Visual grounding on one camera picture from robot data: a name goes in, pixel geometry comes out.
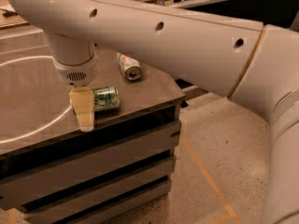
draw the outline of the orange line on floor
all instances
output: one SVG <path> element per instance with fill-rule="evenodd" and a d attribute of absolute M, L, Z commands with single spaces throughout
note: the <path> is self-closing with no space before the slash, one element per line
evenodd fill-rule
<path fill-rule="evenodd" d="M 16 223 L 16 218 L 15 218 L 15 209 L 9 209 L 8 210 L 8 224 L 15 224 Z"/>
<path fill-rule="evenodd" d="M 186 138 L 182 134 L 180 135 L 180 141 L 186 147 L 187 151 L 189 152 L 190 156 L 192 157 L 193 161 L 195 162 L 195 164 L 197 165 L 199 170 L 202 172 L 202 174 L 205 177 L 205 179 L 206 179 L 207 183 L 209 184 L 209 186 L 212 187 L 212 189 L 216 192 L 218 198 L 220 199 L 221 203 L 223 204 L 224 208 L 228 212 L 228 214 L 231 217 L 231 219 L 233 220 L 233 222 L 235 224 L 241 224 L 242 221 L 236 215 L 233 207 L 227 202 L 226 198 L 223 196 L 220 189 L 215 184 L 213 178 L 207 172 L 207 170 L 204 167 L 203 163 L 201 163 L 201 161 L 197 157 L 196 153 L 194 152 L 194 150 L 192 149 L 192 147 L 190 146 L 190 144 L 188 143 L 188 141 L 186 140 Z"/>
<path fill-rule="evenodd" d="M 230 219 L 231 216 L 228 213 L 223 213 L 219 217 L 216 217 L 212 221 L 208 222 L 208 224 L 222 224 L 224 221 Z"/>

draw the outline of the floor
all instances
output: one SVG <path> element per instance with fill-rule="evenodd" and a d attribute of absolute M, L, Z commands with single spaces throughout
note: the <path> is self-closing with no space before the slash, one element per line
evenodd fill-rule
<path fill-rule="evenodd" d="M 253 224 L 259 222 L 270 154 L 268 124 L 207 93 L 181 109 L 172 189 L 105 224 Z M 25 224 L 16 210 L 0 224 Z"/>

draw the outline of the white curved line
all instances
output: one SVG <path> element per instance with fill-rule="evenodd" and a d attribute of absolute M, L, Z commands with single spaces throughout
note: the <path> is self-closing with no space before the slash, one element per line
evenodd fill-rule
<path fill-rule="evenodd" d="M 30 57 L 25 57 L 25 58 L 20 58 L 20 59 L 15 59 L 15 60 L 12 60 L 12 61 L 9 61 L 9 62 L 5 62 L 5 63 L 1 63 L 0 64 L 0 67 L 3 66 L 3 65 L 6 65 L 6 64 L 10 64 L 10 63 L 15 63 L 15 62 L 18 62 L 18 61 L 24 61 L 24 60 L 31 60 L 31 59 L 36 59 L 36 58 L 51 58 L 51 56 L 30 56 Z M 56 119 L 54 119 L 53 121 L 47 123 L 46 125 L 38 128 L 37 130 L 33 131 L 33 132 L 29 132 L 29 133 L 26 133 L 26 134 L 22 134 L 18 137 L 15 137 L 15 138 L 10 138 L 10 139 L 6 139 L 6 140 L 2 140 L 0 141 L 0 145 L 1 144 L 4 144 L 4 143 L 8 143 L 8 142 L 12 142 L 12 141 L 16 141 L 16 140 L 19 140 L 19 139 L 22 139 L 22 138 L 25 138 L 25 137 L 28 137 L 30 135 L 33 135 L 35 133 L 38 133 L 42 130 L 45 130 L 47 129 L 50 125 L 52 125 L 53 123 L 57 122 L 58 120 L 62 119 L 64 116 L 66 116 L 66 114 L 72 109 L 72 106 L 70 105 L 60 116 L 58 116 Z"/>

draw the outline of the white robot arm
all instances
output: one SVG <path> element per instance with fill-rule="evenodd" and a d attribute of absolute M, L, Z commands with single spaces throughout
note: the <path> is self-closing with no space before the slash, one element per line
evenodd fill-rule
<path fill-rule="evenodd" d="M 94 79 L 93 43 L 98 43 L 228 96 L 267 119 L 273 149 L 262 223 L 298 221 L 298 33 L 124 0 L 9 1 L 44 30 L 59 76 L 77 91 Z"/>

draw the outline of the soda can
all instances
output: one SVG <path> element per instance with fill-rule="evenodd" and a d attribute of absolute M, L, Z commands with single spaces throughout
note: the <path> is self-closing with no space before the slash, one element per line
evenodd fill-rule
<path fill-rule="evenodd" d="M 93 90 L 94 112 L 115 110 L 120 107 L 118 90 L 114 86 L 106 86 Z"/>
<path fill-rule="evenodd" d="M 131 57 L 118 53 L 118 59 L 122 74 L 129 80 L 137 80 L 141 77 L 141 63 Z"/>

